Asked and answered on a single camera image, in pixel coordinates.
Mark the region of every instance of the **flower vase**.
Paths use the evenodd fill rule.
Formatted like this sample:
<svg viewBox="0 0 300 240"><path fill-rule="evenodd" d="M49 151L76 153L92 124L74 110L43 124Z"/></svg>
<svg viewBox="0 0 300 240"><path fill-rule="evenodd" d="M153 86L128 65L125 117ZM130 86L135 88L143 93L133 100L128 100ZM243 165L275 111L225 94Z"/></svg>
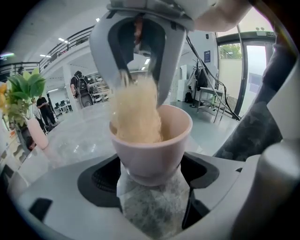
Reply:
<svg viewBox="0 0 300 240"><path fill-rule="evenodd" d="M33 141L40 149L42 150L45 149L48 146L49 141L47 136L41 129L38 120L32 118L27 120L26 123Z"/></svg>

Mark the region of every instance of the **cable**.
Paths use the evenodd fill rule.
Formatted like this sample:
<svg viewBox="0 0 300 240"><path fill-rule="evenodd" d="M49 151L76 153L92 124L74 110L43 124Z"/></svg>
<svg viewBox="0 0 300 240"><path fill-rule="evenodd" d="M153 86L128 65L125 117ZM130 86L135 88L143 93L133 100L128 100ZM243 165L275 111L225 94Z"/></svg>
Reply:
<svg viewBox="0 0 300 240"><path fill-rule="evenodd" d="M224 85L222 82L220 82L218 79L216 79L216 78L214 77L214 75L210 72L210 70L207 68L207 66L205 65L205 63L204 63L204 62L202 61L202 59L199 57L199 54L198 54L197 50L195 49L194 45L192 44L192 42L191 42L191 40L190 40L190 38L189 38L188 35L187 35L187 43L188 43L188 45L190 46L192 52L193 52L193 53L195 54L195 56L199 59L201 65L202 65L202 68L203 68L203 70L204 70L205 77L206 77L207 80L209 81L210 86L211 86L212 90L215 92L215 94L216 94L217 98L219 99L220 103L230 111L230 113L235 117L236 120L240 120L240 117L239 117L235 112L233 112L233 111L231 110L231 108L230 108L230 106L229 106L229 104L228 104L228 102L227 102L227 98L226 98L227 89L226 89L225 85ZM222 102L222 100L221 100L221 98L219 97L219 95L217 94L215 88L212 86L212 83L211 83L211 81L210 81L210 79L209 79L209 77L208 77L208 75L207 75L206 70L207 70L207 71L209 72L209 74L213 77L213 79L215 79L216 82L218 82L219 84L221 84L221 85L224 87L225 104Z"/></svg>

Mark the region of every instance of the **tree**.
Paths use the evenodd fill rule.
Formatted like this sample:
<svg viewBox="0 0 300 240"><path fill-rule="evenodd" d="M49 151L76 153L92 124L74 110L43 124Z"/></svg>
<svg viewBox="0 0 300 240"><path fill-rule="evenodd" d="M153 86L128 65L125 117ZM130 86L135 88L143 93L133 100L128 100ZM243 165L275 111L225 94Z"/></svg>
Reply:
<svg viewBox="0 0 300 240"><path fill-rule="evenodd" d="M220 46L221 59L241 59L240 44L226 44Z"/></svg>

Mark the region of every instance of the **white machine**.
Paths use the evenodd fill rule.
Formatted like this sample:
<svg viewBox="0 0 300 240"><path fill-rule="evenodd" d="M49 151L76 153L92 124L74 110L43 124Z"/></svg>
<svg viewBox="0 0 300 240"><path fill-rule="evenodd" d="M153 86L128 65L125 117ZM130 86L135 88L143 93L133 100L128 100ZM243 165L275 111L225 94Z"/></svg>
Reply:
<svg viewBox="0 0 300 240"><path fill-rule="evenodd" d="M119 87L119 70L128 71L133 54L148 56L162 104L186 34L193 30L192 19L173 1L112 0L108 9L90 36L99 73L111 88ZM137 18L143 21L138 46ZM172 240L250 239L293 192L300 181L299 64L268 104L282 142L246 162L184 155L181 171L190 186L185 230ZM44 239L149 239L122 215L119 177L116 155L55 169L26 189L18 201L20 211Z"/></svg>

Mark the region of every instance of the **pink cup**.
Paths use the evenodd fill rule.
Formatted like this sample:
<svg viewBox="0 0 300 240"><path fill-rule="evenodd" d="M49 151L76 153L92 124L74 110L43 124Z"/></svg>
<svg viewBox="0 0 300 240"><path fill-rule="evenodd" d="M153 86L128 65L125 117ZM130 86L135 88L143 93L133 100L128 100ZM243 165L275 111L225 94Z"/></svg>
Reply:
<svg viewBox="0 0 300 240"><path fill-rule="evenodd" d="M158 143L129 143L116 137L110 124L112 143L130 177L145 186L164 184L176 172L185 151L193 122L182 109L171 105L158 108L162 133L169 140Z"/></svg>

